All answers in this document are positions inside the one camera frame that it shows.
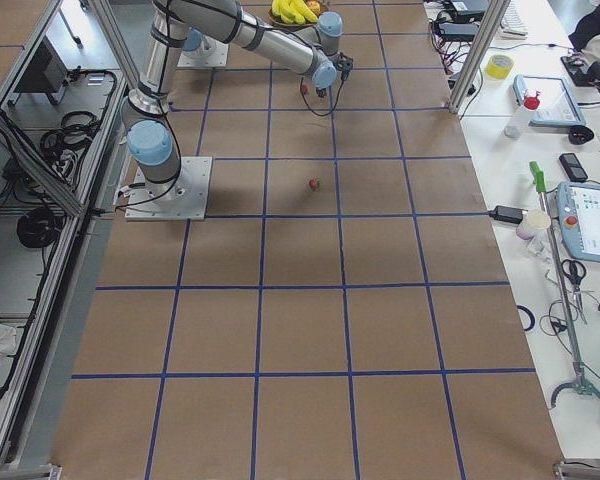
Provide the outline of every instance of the red cap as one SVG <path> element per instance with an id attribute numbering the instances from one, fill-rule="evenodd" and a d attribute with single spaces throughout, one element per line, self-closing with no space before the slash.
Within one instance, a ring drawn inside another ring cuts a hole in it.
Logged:
<path id="1" fill-rule="evenodd" d="M 537 110 L 538 107 L 540 106 L 540 99 L 538 98 L 539 96 L 540 96 L 540 92 L 536 92 L 535 97 L 532 97 L 531 95 L 525 93 L 524 94 L 525 108 L 528 108 L 529 110 Z"/>

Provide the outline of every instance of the blue joint cap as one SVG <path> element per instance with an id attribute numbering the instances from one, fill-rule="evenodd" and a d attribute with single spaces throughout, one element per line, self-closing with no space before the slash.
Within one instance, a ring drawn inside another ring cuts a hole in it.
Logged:
<path id="1" fill-rule="evenodd" d="M 328 37 L 342 35 L 342 18 L 336 12 L 324 12 L 318 17 L 318 30 Z"/>
<path id="2" fill-rule="evenodd" d="M 142 165 L 156 167 L 169 159 L 173 142 L 164 125 L 155 120 L 143 120 L 127 133 L 127 148 Z"/>
<path id="3" fill-rule="evenodd" d="M 323 89 L 333 85 L 336 78 L 338 78 L 338 71 L 336 70 L 336 67 L 333 66 L 333 63 L 324 62 L 315 72 L 313 72 L 311 81 L 316 88 Z"/>
<path id="4" fill-rule="evenodd" d="M 184 42 L 182 50 L 185 52 L 194 52 L 202 45 L 202 34 L 193 28 L 189 29 L 189 36 Z"/>

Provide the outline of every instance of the green object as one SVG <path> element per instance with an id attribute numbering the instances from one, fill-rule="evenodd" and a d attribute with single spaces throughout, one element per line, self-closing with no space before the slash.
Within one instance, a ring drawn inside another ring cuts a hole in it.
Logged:
<path id="1" fill-rule="evenodd" d="M 529 162 L 531 174 L 533 175 L 533 183 L 536 185 L 536 192 L 546 193 L 547 187 L 544 185 L 544 172 L 540 170 L 538 162 Z"/>

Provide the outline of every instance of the paper cup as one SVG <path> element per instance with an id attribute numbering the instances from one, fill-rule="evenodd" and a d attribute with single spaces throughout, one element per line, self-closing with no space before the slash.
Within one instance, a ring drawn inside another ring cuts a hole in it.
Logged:
<path id="1" fill-rule="evenodd" d="M 551 225 L 551 218 L 542 210 L 529 210 L 516 228 L 516 235 L 523 240 L 531 240 Z"/>

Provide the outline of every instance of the keyboard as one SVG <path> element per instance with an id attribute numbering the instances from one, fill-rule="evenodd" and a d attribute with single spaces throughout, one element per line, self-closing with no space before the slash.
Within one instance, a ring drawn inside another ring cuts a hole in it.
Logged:
<path id="1" fill-rule="evenodd" d="M 500 21 L 500 37 L 523 40 L 529 35 L 525 24 L 520 20 L 514 0 L 509 2 L 507 11 Z"/>

